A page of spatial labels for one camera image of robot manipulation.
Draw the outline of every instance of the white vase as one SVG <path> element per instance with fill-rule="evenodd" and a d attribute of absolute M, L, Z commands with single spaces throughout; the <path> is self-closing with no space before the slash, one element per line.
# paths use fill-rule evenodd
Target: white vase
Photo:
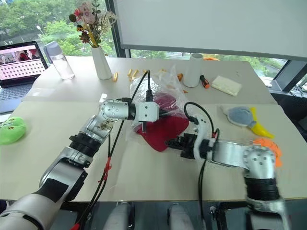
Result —
<path fill-rule="evenodd" d="M 92 47 L 92 55 L 95 63 L 97 77 L 101 80 L 107 80 L 112 77 L 110 66 L 106 61 L 106 56 L 102 48 Z"/>
<path fill-rule="evenodd" d="M 201 54 L 191 54 L 188 69 L 186 74 L 183 76 L 183 84 L 188 87 L 196 87 L 200 82 L 201 76 L 201 64 L 203 57 Z"/>

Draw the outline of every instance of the laptop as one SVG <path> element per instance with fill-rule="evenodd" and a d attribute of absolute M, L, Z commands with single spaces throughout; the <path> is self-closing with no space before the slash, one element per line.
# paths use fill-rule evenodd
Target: laptop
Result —
<path fill-rule="evenodd" d="M 47 67 L 35 41 L 0 46 L 0 114 L 14 111 Z"/>

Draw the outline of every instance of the whiteboard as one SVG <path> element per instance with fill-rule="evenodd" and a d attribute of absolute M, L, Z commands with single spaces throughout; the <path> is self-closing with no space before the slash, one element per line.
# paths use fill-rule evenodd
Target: whiteboard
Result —
<path fill-rule="evenodd" d="M 122 48 L 307 60 L 307 0 L 114 0 Z"/>

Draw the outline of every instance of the green plush toy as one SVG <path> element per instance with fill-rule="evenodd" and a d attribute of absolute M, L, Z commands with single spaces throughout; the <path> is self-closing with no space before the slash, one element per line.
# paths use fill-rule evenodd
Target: green plush toy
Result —
<path fill-rule="evenodd" d="M 0 145 L 12 144 L 25 134 L 26 126 L 21 117 L 11 117 L 0 125 Z"/>

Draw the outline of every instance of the black cable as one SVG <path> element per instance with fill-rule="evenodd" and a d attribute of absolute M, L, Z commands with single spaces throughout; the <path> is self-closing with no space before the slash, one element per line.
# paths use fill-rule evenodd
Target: black cable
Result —
<path fill-rule="evenodd" d="M 135 91 L 134 91 L 134 93 L 133 93 L 133 95 L 132 95 L 131 101 L 134 99 L 134 97 L 135 97 L 135 95 L 136 95 L 136 93 L 137 93 L 137 91 L 138 91 L 138 89 L 139 89 L 141 83 L 143 82 L 144 78 L 146 77 L 147 73 L 148 73 L 148 86 L 150 87 L 150 82 L 149 82 L 150 71 L 147 70 L 147 71 L 144 73 L 144 75 L 142 76 L 142 78 L 141 78 L 141 80 L 140 80 L 140 83 L 139 83 L 138 86 L 136 87 L 136 89 L 135 89 Z M 111 135 L 109 135 L 109 137 L 108 137 L 108 138 L 109 138 L 109 140 L 108 140 L 108 157 L 112 157 L 112 155 L 113 155 L 113 152 L 114 152 L 114 149 L 115 149 L 115 146 L 116 146 L 116 143 L 117 143 L 117 140 L 118 140 L 118 138 L 119 138 L 119 135 L 120 135 L 120 132 L 121 132 L 121 130 L 122 130 L 122 127 L 123 127 L 124 122 L 125 122 L 125 120 L 122 120 L 122 121 L 121 121 L 121 124 L 120 124 L 120 127 L 119 127 L 119 129 L 118 129 L 116 138 L 115 138 L 115 140 L 114 140 L 114 144 L 113 144 L 112 150 L 111 150 L 111 137 L 110 137 Z M 102 176 L 101 176 L 101 179 L 100 179 L 100 181 L 99 181 L 99 184 L 98 184 L 98 186 L 97 186 L 97 188 L 96 188 L 96 191 L 95 191 L 95 193 L 94 193 L 94 195 L 93 195 L 93 197 L 92 197 L 91 202 L 88 204 L 88 206 L 86 207 L 85 211 L 82 213 L 82 215 L 81 215 L 81 217 L 79 218 L 79 220 L 77 221 L 77 223 L 79 223 L 83 218 L 87 217 L 88 213 L 91 211 L 91 209 L 92 209 L 92 208 L 94 207 L 94 205 L 97 203 L 99 197 L 101 196 L 101 194 L 102 194 L 102 192 L 103 192 L 103 190 L 104 190 L 104 188 L 105 188 L 105 186 L 106 186 L 106 180 L 104 180 L 105 174 L 106 174 L 106 172 L 104 171 L 103 174 L 102 174 Z"/>
<path fill-rule="evenodd" d="M 200 205 L 201 220 L 202 221 L 205 220 L 205 216 L 204 216 L 203 208 L 202 208 L 202 180 L 203 180 L 203 174 L 204 174 L 203 172 L 205 170 L 206 162 L 207 162 L 207 157 L 206 157 L 205 161 L 203 162 L 203 164 L 201 166 L 200 175 L 198 177 L 198 203 Z"/>
<path fill-rule="evenodd" d="M 110 154 L 108 155 L 108 157 L 112 157 L 112 155 L 113 155 L 114 148 L 115 148 L 115 145 L 116 145 L 116 143 L 117 143 L 118 137 L 119 137 L 119 135 L 120 135 L 121 129 L 123 128 L 124 122 L 125 122 L 125 120 L 122 120 L 121 123 L 120 123 L 120 127 L 119 127 L 119 129 L 118 129 L 116 138 L 115 138 L 115 140 L 114 140 L 114 144 L 113 144 L 112 150 L 111 150 Z"/>
<path fill-rule="evenodd" d="M 147 82 L 148 82 L 148 90 L 151 90 L 150 89 L 150 70 L 148 69 L 148 78 L 147 78 Z"/>
<path fill-rule="evenodd" d="M 220 136 L 220 129 L 217 128 L 215 133 L 217 134 L 216 136 L 216 140 L 215 143 L 213 145 L 213 151 L 215 151 L 216 148 L 216 144 L 219 141 L 219 136 Z M 206 161 L 207 161 L 207 154 L 205 156 L 205 161 L 203 162 L 202 166 L 201 166 L 201 171 L 200 171 L 200 175 L 198 177 L 198 203 L 200 205 L 200 210 L 201 210 L 201 220 L 203 222 L 205 222 L 205 216 L 203 213 L 203 207 L 202 207 L 202 181 L 203 181 L 203 175 L 204 175 L 204 170 L 205 170 L 205 166 L 206 166 Z"/>
<path fill-rule="evenodd" d="M 300 89 L 298 86 L 294 86 L 293 89 L 290 90 L 290 93 L 291 93 L 291 95 L 294 96 L 294 97 L 299 97 L 299 98 L 304 97 L 303 92 L 301 91 L 301 89 Z"/>
<path fill-rule="evenodd" d="M 135 95 L 136 95 L 136 92 L 138 91 L 138 89 L 139 89 L 141 83 L 143 82 L 144 78 L 146 77 L 147 73 L 148 73 L 148 70 L 147 70 L 147 71 L 144 73 L 144 75 L 142 76 L 142 78 L 141 78 L 141 80 L 140 80 L 138 86 L 136 87 L 136 89 L 135 89 L 135 91 L 134 91 L 134 93 L 133 93 L 133 95 L 132 95 L 132 97 L 131 97 L 131 101 L 133 101 L 133 99 L 134 99 L 134 97 L 135 97 Z"/>
<path fill-rule="evenodd" d="M 200 108 L 200 109 L 207 115 L 207 117 L 208 117 L 208 119 L 209 119 L 209 121 L 210 121 L 210 124 L 211 124 L 211 129 L 212 129 L 212 134 L 213 134 L 213 133 L 214 133 L 214 126 L 213 126 L 213 121 L 212 121 L 212 119 L 211 119 L 209 113 L 208 113 L 203 107 L 201 107 L 199 104 L 197 104 L 197 103 L 195 103 L 195 102 L 187 102 L 187 103 L 185 103 L 185 105 L 184 105 L 184 107 L 183 107 L 183 112 L 184 112 L 184 114 L 187 116 L 187 118 L 188 118 L 189 121 L 195 122 L 195 121 L 197 121 L 197 120 L 196 120 L 196 118 L 194 118 L 194 117 L 188 115 L 188 113 L 187 113 L 187 105 L 188 105 L 188 104 L 192 104 L 192 105 L 194 105 L 194 106 Z"/>

